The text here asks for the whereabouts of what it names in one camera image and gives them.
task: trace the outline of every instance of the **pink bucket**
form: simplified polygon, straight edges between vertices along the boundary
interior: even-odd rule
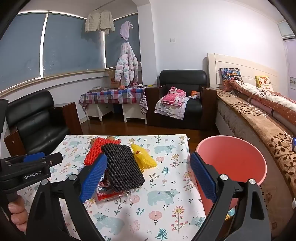
[[[253,178],[260,185],[266,177],[267,166],[263,155],[255,146],[242,139],[212,136],[201,141],[196,152],[206,164],[214,166],[219,174],[226,174],[234,181],[246,182]],[[199,183],[198,190],[205,214],[208,215],[213,203],[205,197]],[[236,204],[237,199],[233,199],[229,209]]]

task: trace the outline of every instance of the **blue gripper pad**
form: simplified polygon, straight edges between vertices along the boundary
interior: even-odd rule
[[[45,154],[43,152],[38,152],[32,155],[27,155],[24,158],[23,162],[37,161],[43,157],[45,157]]]
[[[217,200],[216,183],[214,182],[211,175],[207,171],[204,164],[201,162],[200,158],[196,155],[196,153],[193,153],[191,155],[190,165],[196,179],[200,183],[200,186],[206,198],[210,199],[213,203],[215,203]]]
[[[87,171],[87,170],[89,171],[84,182],[81,183],[81,193],[79,196],[81,203],[85,203],[86,200],[89,200],[92,197],[106,168],[107,168],[107,156],[104,154],[100,154],[92,165],[85,166],[81,170],[79,175],[82,174],[83,171]]]

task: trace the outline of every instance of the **headboard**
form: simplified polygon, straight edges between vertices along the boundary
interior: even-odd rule
[[[238,68],[245,83],[256,86],[255,76],[268,76],[274,91],[279,91],[279,81],[277,71],[245,59],[231,57],[221,54],[208,53],[208,64],[210,74],[210,87],[223,89],[223,81],[219,68]]]

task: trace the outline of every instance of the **finger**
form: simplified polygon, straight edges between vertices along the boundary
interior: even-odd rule
[[[21,213],[25,209],[24,199],[18,195],[16,201],[8,204],[8,209],[11,213]]]
[[[16,225],[21,225],[25,223],[27,220],[28,220],[28,212],[26,210],[24,210],[21,213],[11,215],[11,221]]]
[[[22,231],[22,232],[26,232],[27,230],[27,222],[21,224],[21,225],[17,225],[17,228]]]

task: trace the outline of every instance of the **silver bolt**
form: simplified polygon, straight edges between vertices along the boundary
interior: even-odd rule
[[[69,180],[74,181],[77,178],[77,175],[72,174],[69,176]]]
[[[42,181],[41,181],[41,184],[42,185],[46,185],[48,183],[48,180],[47,179],[43,179]]]
[[[225,175],[225,174],[220,175],[220,178],[224,181],[226,181],[228,179],[227,175]]]
[[[250,179],[249,180],[249,183],[251,183],[252,185],[255,185],[256,184],[256,181],[254,179]]]

